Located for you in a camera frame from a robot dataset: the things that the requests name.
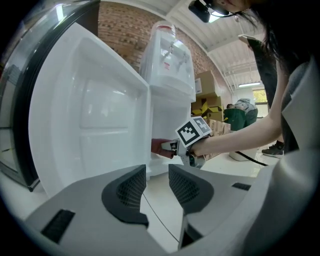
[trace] floor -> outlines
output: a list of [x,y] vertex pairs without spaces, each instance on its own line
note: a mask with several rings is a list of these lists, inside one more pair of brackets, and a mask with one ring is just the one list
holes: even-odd
[[[279,159],[262,155],[261,149],[263,148],[258,150],[255,159],[268,165],[276,164]],[[261,168],[263,166],[257,163],[236,161],[229,157],[228,153],[223,153],[207,161],[202,169],[221,174],[256,177]],[[25,187],[1,172],[0,188],[11,213],[22,220],[26,219],[32,211],[48,199],[41,184],[36,187],[34,192],[30,193]],[[168,253],[177,251],[183,209],[169,187],[168,173],[153,176],[147,182],[141,198],[140,211],[148,217],[147,231],[149,234]]]

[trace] ceiling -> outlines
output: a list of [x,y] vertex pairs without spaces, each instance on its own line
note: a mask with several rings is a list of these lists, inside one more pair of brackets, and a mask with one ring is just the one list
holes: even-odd
[[203,23],[188,6],[191,0],[111,0],[135,6],[154,13],[190,36],[215,63],[230,91],[241,84],[260,81],[254,54],[238,39],[246,34],[262,40],[261,26],[254,28],[245,20],[236,22],[234,17],[219,18],[212,23]]

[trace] sneaker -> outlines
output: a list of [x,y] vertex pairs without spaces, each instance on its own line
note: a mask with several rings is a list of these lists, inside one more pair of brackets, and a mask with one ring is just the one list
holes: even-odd
[[268,157],[273,157],[273,158],[282,158],[284,155],[284,150],[283,146],[279,146],[277,144],[274,144],[267,149],[261,150],[262,154]]

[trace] brick wall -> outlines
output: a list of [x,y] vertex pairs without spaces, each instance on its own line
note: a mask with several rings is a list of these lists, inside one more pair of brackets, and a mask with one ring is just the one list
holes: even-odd
[[[115,50],[136,71],[147,46],[152,26],[163,20],[148,11],[114,2],[101,2],[98,37]],[[176,29],[177,38],[191,51],[194,74],[212,70],[220,87],[223,105],[232,102],[231,94],[215,64],[206,53],[184,32]]]

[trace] long dark hair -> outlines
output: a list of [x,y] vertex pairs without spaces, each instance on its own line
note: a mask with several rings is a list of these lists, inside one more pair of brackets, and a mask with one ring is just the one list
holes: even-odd
[[310,60],[315,41],[318,41],[313,37],[313,33],[316,34],[318,30],[315,2],[318,1],[266,0],[252,5],[249,12],[237,15],[251,23],[257,19],[263,25],[266,50],[290,74],[297,66]]

